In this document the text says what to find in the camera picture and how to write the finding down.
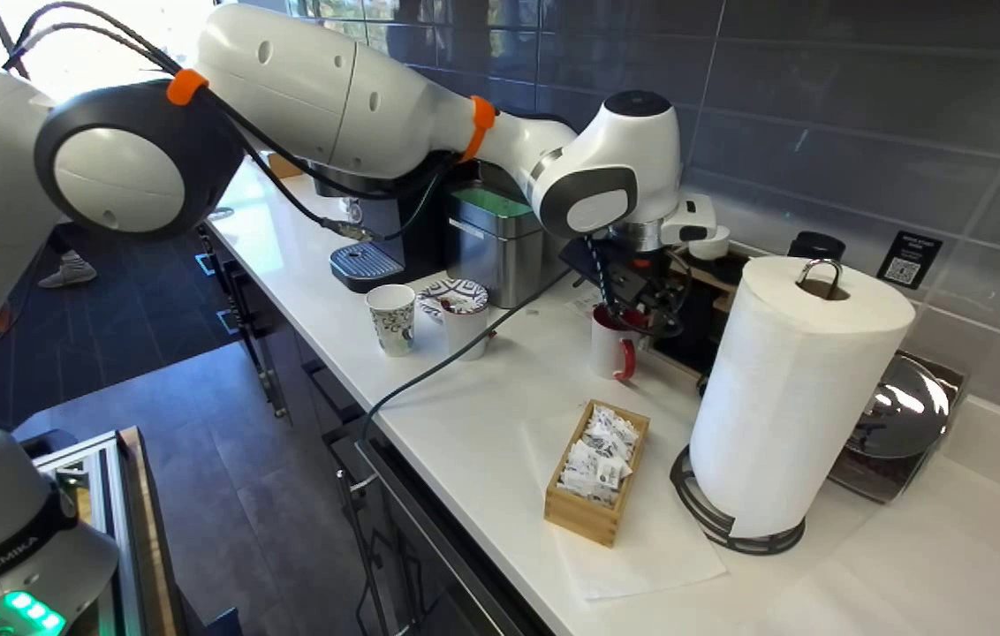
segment white cup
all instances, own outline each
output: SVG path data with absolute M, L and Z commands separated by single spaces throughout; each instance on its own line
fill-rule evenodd
M 599 303 L 591 314 L 591 372 L 617 383 L 630 383 L 637 372 L 637 333 L 607 303 Z
M 369 290 L 372 327 L 384 355 L 404 358 L 412 351 L 411 333 L 417 325 L 417 294 L 411 285 L 390 283 Z
M 439 339 L 447 355 L 463 351 L 470 339 L 477 339 L 487 327 L 492 309 L 487 290 L 472 280 L 448 280 L 439 285 L 428 285 L 421 294 L 421 309 L 439 325 Z M 470 347 L 463 358 L 482 358 L 487 339 Z

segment green light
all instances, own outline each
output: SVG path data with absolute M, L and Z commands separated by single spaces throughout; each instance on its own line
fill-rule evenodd
M 5 608 L 11 608 L 8 616 L 21 623 L 26 636 L 59 636 L 68 628 L 68 618 L 59 611 L 46 608 L 26 591 L 5 595 Z

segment kitchen counter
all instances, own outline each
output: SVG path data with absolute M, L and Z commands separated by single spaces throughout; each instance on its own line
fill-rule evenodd
M 341 198 L 288 183 L 313 212 L 344 217 Z M 239 171 L 210 225 L 356 402 L 443 360 L 423 318 L 412 358 L 379 351 L 363 296 L 329 273 L 329 251 L 345 241 L 302 218 L 253 171 Z M 455 360 L 379 415 L 384 437 L 554 631 L 1000 631 L 1000 483 L 966 462 L 972 452 L 940 452 L 892 505 L 827 483 L 787 554 L 721 552 L 667 483 L 697 415 L 692 372 L 642 355 L 634 384 L 593 378 L 583 309 L 563 283 L 504 320 L 484 358 Z M 542 514 L 586 398 L 650 418 L 616 547 Z

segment paper towel roll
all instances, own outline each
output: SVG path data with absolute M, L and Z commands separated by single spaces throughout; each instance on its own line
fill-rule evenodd
M 841 456 L 914 309 L 841 269 L 845 302 L 800 285 L 809 261 L 753 259 L 690 437 L 690 462 L 730 537 L 800 528 Z

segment electrical outlet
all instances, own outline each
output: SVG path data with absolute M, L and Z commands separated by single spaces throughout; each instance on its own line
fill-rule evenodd
M 881 280 L 918 290 L 940 249 L 945 241 L 935 237 L 906 233 L 906 229 L 894 233 L 894 245 L 881 266 Z

